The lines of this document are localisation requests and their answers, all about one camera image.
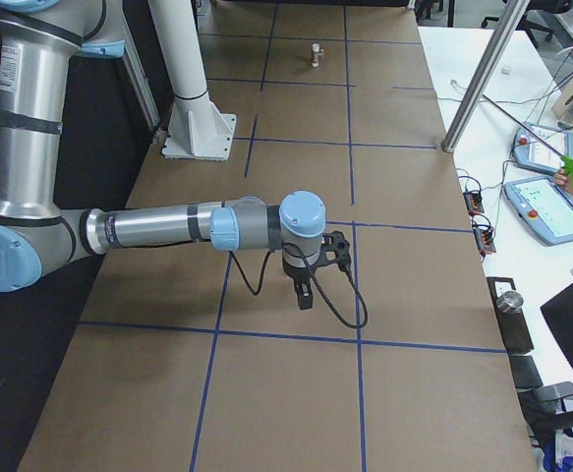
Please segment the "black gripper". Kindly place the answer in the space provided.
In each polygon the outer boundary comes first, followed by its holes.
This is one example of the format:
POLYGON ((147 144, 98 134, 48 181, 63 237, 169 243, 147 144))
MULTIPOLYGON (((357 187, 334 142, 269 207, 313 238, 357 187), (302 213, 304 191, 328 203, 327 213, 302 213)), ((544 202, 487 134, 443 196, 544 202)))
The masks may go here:
POLYGON ((299 309, 311 309, 314 304, 314 294, 311 289, 314 269, 296 244, 282 245, 282 268, 293 280, 299 309))

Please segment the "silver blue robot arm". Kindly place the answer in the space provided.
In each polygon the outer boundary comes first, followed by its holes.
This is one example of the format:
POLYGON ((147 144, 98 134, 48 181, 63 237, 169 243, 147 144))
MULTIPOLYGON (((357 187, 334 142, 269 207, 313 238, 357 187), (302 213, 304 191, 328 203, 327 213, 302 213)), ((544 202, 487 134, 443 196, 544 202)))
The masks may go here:
POLYGON ((119 58, 130 36, 119 1, 0 1, 0 292, 112 249, 208 242, 278 251, 298 305, 326 262, 325 207, 308 191, 143 209, 63 210, 54 188, 70 59, 119 58))

